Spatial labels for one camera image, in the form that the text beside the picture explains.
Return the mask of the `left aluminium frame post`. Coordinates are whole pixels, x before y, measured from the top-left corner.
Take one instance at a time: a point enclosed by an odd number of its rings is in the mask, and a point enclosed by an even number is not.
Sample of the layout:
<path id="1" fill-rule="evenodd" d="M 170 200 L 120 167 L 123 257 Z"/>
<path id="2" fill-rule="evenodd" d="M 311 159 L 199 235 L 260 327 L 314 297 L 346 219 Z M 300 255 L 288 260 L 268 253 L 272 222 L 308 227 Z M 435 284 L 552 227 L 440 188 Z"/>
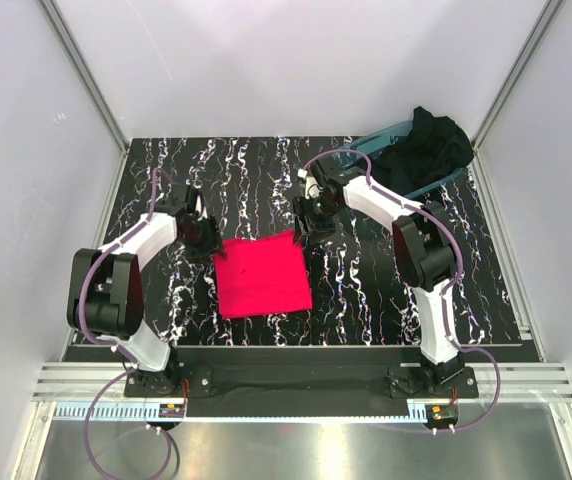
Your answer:
<path id="1" fill-rule="evenodd" d="M 62 47 L 107 133 L 118 151 L 124 154 L 128 149 L 130 141 L 123 133 L 115 115 L 110 109 L 57 2 L 53 0 L 38 0 L 37 4 L 45 15 L 50 28 Z"/>

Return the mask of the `black t shirt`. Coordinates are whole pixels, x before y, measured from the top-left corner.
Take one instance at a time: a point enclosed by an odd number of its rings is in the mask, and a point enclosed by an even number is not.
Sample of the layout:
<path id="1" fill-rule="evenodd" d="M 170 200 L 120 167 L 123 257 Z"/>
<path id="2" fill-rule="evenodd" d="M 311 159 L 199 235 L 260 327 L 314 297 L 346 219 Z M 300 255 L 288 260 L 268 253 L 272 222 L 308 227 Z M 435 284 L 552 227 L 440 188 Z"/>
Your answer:
<path id="1" fill-rule="evenodd" d="M 409 133 L 384 148 L 373 161 L 372 177 L 410 198 L 413 192 L 467 167 L 472 159 L 470 140 L 454 120 L 417 106 Z"/>

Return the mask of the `aluminium front rail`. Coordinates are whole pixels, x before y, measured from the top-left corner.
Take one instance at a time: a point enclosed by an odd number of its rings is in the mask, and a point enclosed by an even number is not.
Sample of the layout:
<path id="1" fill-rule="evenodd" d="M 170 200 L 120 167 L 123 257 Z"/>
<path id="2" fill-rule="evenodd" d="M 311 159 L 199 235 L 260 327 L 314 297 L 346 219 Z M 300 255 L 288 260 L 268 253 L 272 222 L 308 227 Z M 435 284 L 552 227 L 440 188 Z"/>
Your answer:
<path id="1" fill-rule="evenodd" d="M 462 403 L 488 403 L 496 391 L 500 392 L 501 402 L 572 402 L 572 389 L 560 364 L 501 364 L 499 376 L 490 364 L 477 363 L 472 369 L 471 378 L 458 388 L 458 400 Z M 118 363 L 47 363 L 42 367 L 32 400 L 88 401 L 122 372 Z"/>

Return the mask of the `right aluminium frame post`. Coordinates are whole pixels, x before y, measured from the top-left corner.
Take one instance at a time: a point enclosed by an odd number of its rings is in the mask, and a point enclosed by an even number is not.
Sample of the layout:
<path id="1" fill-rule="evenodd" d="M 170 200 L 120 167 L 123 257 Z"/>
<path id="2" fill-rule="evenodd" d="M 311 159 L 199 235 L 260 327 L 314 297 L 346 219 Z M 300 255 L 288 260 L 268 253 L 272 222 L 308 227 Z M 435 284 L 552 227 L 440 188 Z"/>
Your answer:
<path id="1" fill-rule="evenodd" d="M 564 0 L 547 0 L 545 2 L 534 25 L 530 29 L 529 34 L 520 48 L 517 57 L 502 82 L 489 110 L 473 136 L 472 146 L 474 150 L 478 150 L 488 137 L 511 94 L 517 87 L 521 77 L 530 65 L 538 48 L 542 44 L 545 36 L 564 5 Z"/>

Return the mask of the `pink red t shirt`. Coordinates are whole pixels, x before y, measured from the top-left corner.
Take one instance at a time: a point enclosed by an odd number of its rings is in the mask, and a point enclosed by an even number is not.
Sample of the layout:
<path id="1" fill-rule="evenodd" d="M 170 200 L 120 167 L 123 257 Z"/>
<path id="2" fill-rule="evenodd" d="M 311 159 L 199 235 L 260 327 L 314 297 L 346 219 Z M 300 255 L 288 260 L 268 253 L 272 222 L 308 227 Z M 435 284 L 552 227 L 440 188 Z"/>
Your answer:
<path id="1" fill-rule="evenodd" d="M 214 267 L 218 311 L 225 319 L 313 307 L 303 249 L 292 230 L 257 240 L 226 240 Z"/>

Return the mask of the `teal transparent plastic bin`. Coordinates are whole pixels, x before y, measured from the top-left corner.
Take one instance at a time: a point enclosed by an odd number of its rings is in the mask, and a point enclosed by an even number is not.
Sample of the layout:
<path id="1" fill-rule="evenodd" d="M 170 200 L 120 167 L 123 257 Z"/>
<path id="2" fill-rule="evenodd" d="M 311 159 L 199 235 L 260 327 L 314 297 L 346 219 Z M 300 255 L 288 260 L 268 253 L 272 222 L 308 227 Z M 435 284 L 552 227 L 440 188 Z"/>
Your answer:
<path id="1" fill-rule="evenodd" d="M 344 153 L 337 154 L 336 157 L 343 166 L 350 167 L 353 165 L 359 165 L 361 168 L 365 168 L 366 165 L 363 158 L 353 153 L 355 150 L 366 154 L 373 162 L 382 153 L 384 148 L 403 139 L 409 133 L 411 126 L 412 120 L 402 121 L 375 133 L 357 138 L 351 142 L 346 142 L 342 146 L 346 151 Z M 464 169 L 465 168 L 458 169 L 450 176 L 445 177 L 441 182 L 435 182 L 430 186 L 413 192 L 409 199 L 421 197 L 449 182 L 454 181 L 461 173 L 463 173 Z"/>

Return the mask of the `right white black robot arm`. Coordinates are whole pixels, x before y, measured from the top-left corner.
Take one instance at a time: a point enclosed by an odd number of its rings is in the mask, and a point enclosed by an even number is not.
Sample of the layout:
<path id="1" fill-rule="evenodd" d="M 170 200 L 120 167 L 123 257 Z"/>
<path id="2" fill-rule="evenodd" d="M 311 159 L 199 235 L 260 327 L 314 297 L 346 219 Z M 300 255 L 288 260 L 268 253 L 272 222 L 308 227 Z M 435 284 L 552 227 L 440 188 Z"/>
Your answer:
<path id="1" fill-rule="evenodd" d="M 303 194 L 292 200 L 294 242 L 304 247 L 322 243 L 335 232 L 334 216 L 342 209 L 358 211 L 392 233 L 397 272 L 415 296 L 420 318 L 419 367 L 408 385 L 390 378 L 407 395 L 442 396 L 463 373 L 464 362 L 454 339 L 453 281 L 462 274 L 461 253 L 446 227 L 443 207 L 400 196 L 364 174 L 340 174 L 318 181 L 297 172 Z"/>

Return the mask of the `aluminium frame post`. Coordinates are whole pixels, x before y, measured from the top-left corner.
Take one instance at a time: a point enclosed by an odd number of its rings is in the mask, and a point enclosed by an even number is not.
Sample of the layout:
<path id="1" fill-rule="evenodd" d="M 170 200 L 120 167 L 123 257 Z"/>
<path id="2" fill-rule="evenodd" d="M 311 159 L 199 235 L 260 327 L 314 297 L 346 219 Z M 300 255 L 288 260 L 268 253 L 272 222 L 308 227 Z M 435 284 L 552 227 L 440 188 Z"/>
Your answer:
<path id="1" fill-rule="evenodd" d="M 517 57 L 502 82 L 489 110 L 473 136 L 472 146 L 474 150 L 478 150 L 488 137 L 511 94 L 517 87 L 521 77 L 530 65 L 538 48 L 542 44 L 545 36 L 564 5 L 564 0 L 547 0 L 545 2 L 534 25 L 530 29 L 529 34 L 520 48 Z"/>
<path id="2" fill-rule="evenodd" d="M 38 0 L 37 4 L 45 15 L 50 28 L 62 47 L 107 133 L 118 151 L 124 154 L 128 149 L 130 141 L 123 133 L 115 115 L 110 109 L 57 2 L 53 0 Z"/>

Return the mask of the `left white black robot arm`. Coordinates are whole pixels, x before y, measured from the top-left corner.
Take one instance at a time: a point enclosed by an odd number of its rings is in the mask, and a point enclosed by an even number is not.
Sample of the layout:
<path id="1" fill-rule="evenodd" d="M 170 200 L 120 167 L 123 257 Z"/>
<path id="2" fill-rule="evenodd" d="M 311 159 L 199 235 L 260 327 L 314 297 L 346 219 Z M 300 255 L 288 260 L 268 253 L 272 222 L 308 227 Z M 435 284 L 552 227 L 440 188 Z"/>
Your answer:
<path id="1" fill-rule="evenodd" d="M 128 380 L 160 396 L 188 393 L 190 374 L 145 321 L 142 271 L 176 242 L 193 261 L 224 254 L 218 222 L 207 214 L 143 214 L 112 242 L 74 254 L 66 311 L 71 328 L 122 356 Z"/>

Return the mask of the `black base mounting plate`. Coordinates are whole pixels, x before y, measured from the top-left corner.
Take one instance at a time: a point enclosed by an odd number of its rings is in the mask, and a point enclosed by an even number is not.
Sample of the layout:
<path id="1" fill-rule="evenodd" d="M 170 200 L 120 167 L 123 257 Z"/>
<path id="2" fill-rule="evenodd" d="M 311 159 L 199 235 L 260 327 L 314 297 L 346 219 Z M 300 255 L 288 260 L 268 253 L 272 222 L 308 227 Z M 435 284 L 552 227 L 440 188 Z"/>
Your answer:
<path id="1" fill-rule="evenodd" d="M 394 378 L 406 387 L 419 367 L 416 347 L 178 347 L 178 358 L 190 374 L 186 394 L 160 396 L 126 381 L 128 397 L 161 397 L 229 406 L 261 404 L 361 405 L 382 410 L 386 402 L 446 403 L 458 400 L 458 388 L 474 373 L 466 368 L 440 395 L 407 395 L 391 386 Z"/>

